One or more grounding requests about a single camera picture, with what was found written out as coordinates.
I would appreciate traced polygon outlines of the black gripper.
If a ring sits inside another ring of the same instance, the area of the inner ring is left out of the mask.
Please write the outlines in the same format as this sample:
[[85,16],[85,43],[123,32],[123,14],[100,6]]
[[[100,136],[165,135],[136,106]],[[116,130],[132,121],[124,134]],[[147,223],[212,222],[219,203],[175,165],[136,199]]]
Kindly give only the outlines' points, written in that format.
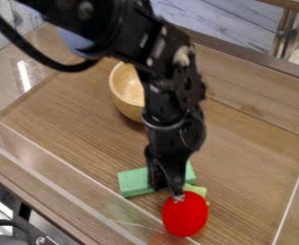
[[172,122],[160,121],[147,112],[141,115],[148,145],[144,149],[148,185],[168,189],[172,200],[180,202],[185,194],[187,161],[205,141],[207,127],[201,111],[188,111]]

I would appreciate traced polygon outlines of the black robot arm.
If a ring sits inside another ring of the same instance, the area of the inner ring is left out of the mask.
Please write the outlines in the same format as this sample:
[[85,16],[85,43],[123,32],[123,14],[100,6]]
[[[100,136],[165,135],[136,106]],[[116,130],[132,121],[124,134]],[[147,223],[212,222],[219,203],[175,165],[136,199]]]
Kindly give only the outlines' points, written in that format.
[[16,0],[60,30],[77,56],[135,67],[143,88],[148,184],[185,199],[187,161],[205,139],[205,85],[189,36],[153,13],[149,0]]

